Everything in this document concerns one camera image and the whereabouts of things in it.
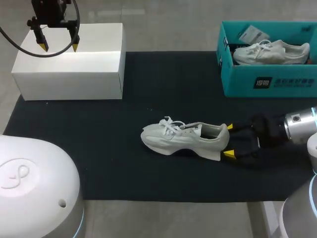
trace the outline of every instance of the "black mat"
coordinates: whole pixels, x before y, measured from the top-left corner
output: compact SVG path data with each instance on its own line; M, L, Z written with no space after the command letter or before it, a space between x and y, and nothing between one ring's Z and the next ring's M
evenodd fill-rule
M140 133L164 116L221 124L313 105L317 99L224 97L214 52L127 53L122 101L20 98L5 134L65 150L79 170L85 199L284 200L313 175L305 146L266 151L253 168L193 153L156 154L143 146Z

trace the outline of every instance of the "robotic arm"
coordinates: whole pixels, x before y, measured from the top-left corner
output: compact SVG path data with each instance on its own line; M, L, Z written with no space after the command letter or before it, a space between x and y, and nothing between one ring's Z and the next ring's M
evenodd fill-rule
M70 44L60 52L50 54L50 55L38 55L29 52L19 45L17 45L13 40L11 40L8 35L0 27L0 33L17 49L20 51L34 57L39 58L49 58L58 56L65 51L67 51L71 46L74 51L77 50L79 43L79 26L80 26L80 16L76 0L73 0L74 7L76 10L77 20L65 21L65 11L67 4L71 4L71 0L32 0L32 6L35 12L34 17L28 20L27 25L34 31L36 42L47 52L49 49L48 43L45 36L42 33L41 25L47 25L49 28L66 28L69 31L71 42Z
M245 156L258 156L260 148L272 148L291 141L306 144L314 170L317 172L317 108L281 116L255 115L249 123L232 123L230 134L249 129L252 132L252 146L249 150L234 149L224 151L224 155L234 159Z

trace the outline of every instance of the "teal shoe box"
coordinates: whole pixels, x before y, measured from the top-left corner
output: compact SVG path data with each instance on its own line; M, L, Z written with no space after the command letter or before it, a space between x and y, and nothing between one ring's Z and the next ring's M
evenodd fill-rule
M230 47L245 45L239 38L250 25L271 42L309 43L309 64L235 65ZM317 22L224 21L216 54L227 97L317 97Z

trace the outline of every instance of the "shoe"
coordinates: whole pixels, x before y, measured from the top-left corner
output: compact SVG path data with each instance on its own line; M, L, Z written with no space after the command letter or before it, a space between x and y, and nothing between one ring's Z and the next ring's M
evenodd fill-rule
M147 147L163 155L190 149L206 159L220 160L220 152L229 141L229 131L225 124L217 126L197 122L185 125L170 117L166 119L143 128L141 139Z
M310 45L292 46L281 40L262 40L249 47L238 48L233 58L240 65L252 64L305 64L309 57Z

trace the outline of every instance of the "white box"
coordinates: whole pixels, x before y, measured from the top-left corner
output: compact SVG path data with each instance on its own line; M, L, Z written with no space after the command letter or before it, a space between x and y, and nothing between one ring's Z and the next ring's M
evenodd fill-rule
M44 28L46 53L33 31L21 47L36 54L52 54L70 43L67 29ZM12 75L25 100L122 99L125 38L122 23L81 24L77 52L71 47L52 58L19 52Z

